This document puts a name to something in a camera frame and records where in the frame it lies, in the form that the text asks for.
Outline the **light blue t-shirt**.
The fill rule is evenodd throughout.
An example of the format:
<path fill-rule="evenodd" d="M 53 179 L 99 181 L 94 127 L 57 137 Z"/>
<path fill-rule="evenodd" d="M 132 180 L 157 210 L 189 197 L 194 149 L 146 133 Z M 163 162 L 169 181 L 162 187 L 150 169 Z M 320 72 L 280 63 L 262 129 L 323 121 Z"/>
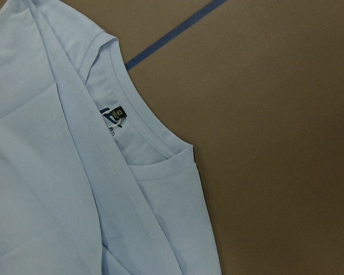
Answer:
<path fill-rule="evenodd" d="M 193 146 L 119 41 L 61 1 L 0 9 L 0 274 L 220 274 Z"/>

